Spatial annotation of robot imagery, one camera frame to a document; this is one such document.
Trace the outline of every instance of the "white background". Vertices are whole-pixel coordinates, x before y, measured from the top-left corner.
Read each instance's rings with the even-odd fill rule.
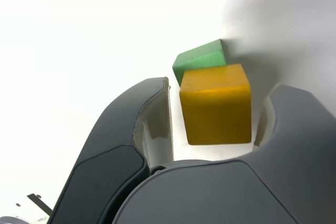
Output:
[[[189,146],[171,66],[225,37],[252,86],[253,125],[278,82],[334,104],[332,0],[0,0],[0,216],[51,208],[94,123],[132,85],[167,76],[175,159],[218,160],[251,144]]]

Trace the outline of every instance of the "wooden block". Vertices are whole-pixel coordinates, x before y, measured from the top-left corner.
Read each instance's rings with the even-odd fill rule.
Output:
[[[194,48],[178,55],[173,71],[179,86],[181,86],[184,72],[191,69],[211,68],[226,65],[226,59],[221,40]]]
[[[251,142],[251,89],[241,65],[186,71],[180,99],[189,144]]]

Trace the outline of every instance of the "green cube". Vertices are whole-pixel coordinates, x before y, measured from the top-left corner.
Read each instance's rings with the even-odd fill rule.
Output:
[[[221,40],[218,39],[179,54],[173,64],[173,71],[179,86],[181,86],[186,70],[220,67],[224,65],[226,65],[226,59]]]

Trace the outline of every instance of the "yellow cube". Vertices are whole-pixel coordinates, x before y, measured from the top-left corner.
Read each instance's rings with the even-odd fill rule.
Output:
[[[251,88],[241,65],[186,71],[180,99],[189,144],[251,142]]]

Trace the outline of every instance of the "gray plastic housing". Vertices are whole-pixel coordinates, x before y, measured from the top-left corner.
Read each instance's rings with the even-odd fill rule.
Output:
[[[149,177],[146,156],[153,164],[172,159],[172,144],[167,143],[171,142],[168,93],[168,78],[147,79],[107,106],[85,142],[49,224],[111,223],[126,196]],[[145,137],[140,127],[144,122]],[[152,139],[165,141],[164,149],[156,148],[160,159],[143,148],[142,141]]]
[[[113,223],[335,223],[335,118],[307,91],[279,86],[270,99],[276,123],[263,147],[151,176]]]

